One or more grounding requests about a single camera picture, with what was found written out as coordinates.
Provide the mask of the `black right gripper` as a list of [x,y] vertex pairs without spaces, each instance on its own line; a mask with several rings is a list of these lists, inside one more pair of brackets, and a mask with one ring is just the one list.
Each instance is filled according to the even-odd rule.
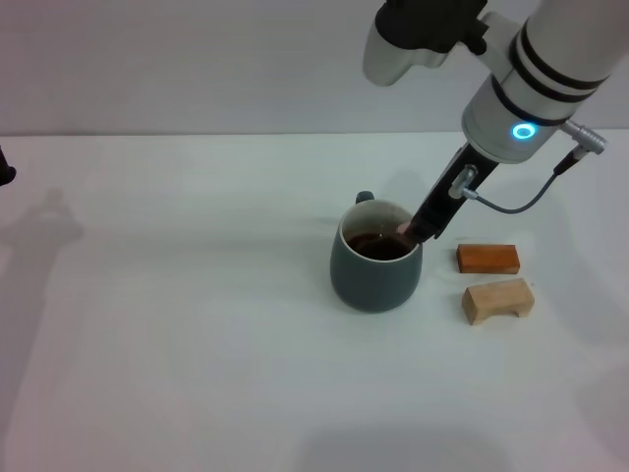
[[410,239],[424,244],[438,238],[466,201],[464,190],[476,191],[497,163],[466,143],[433,185],[410,221]]

